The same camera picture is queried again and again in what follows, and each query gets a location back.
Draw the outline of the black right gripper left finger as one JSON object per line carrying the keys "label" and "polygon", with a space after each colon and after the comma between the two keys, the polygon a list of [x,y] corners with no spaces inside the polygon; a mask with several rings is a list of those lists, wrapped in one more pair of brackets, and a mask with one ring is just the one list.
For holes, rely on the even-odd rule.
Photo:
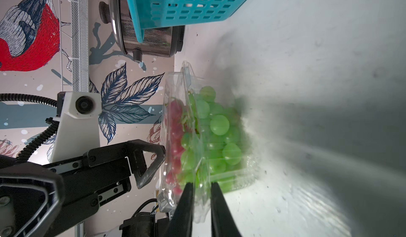
{"label": "black right gripper left finger", "polygon": [[193,183],[187,183],[175,213],[169,222],[165,237],[192,236],[192,222],[195,202],[194,191],[195,189]]}

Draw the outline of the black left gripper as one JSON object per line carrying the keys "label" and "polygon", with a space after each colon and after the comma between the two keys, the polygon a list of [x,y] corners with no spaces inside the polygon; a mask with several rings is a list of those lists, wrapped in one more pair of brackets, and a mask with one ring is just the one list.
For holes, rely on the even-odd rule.
{"label": "black left gripper", "polygon": [[138,189],[149,184],[165,158],[164,146],[139,139],[44,166],[1,156],[1,236],[56,237],[128,192],[131,173]]}

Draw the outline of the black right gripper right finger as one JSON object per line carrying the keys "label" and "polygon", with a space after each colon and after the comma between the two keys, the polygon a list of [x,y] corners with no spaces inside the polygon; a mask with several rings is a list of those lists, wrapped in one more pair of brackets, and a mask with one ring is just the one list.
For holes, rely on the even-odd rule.
{"label": "black right gripper right finger", "polygon": [[211,184],[211,236],[242,237],[218,183]]}

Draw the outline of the red grape bunch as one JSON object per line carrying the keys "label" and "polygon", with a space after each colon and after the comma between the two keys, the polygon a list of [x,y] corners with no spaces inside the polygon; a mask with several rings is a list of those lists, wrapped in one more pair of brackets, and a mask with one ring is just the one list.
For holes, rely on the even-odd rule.
{"label": "red grape bunch", "polygon": [[181,122],[184,112],[184,104],[179,99],[173,99],[168,103],[164,115],[167,128],[167,152],[168,168],[166,173],[166,183],[177,185],[177,175],[181,172],[181,160],[185,148],[181,145],[184,135],[183,124]]}

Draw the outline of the clear plastic clamshell container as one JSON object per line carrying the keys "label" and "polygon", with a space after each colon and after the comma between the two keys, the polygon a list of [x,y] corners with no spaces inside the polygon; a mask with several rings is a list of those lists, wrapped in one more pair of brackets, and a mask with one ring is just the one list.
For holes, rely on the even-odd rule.
{"label": "clear plastic clamshell container", "polygon": [[202,223],[210,208],[210,187],[223,193],[252,185],[258,175],[251,140],[229,84],[197,77],[189,62],[168,75],[161,143],[167,155],[158,201],[174,214],[188,183],[193,185],[194,221]]}

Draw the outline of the green grape bunch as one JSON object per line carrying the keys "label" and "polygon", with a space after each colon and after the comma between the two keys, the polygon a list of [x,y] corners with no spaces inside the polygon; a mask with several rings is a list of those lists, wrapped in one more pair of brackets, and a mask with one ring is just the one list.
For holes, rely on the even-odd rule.
{"label": "green grape bunch", "polygon": [[180,157],[177,188],[216,182],[228,193],[246,186],[251,153],[238,111],[218,102],[211,86],[188,91],[187,96],[191,114],[182,116],[185,132],[181,145],[185,151]]}

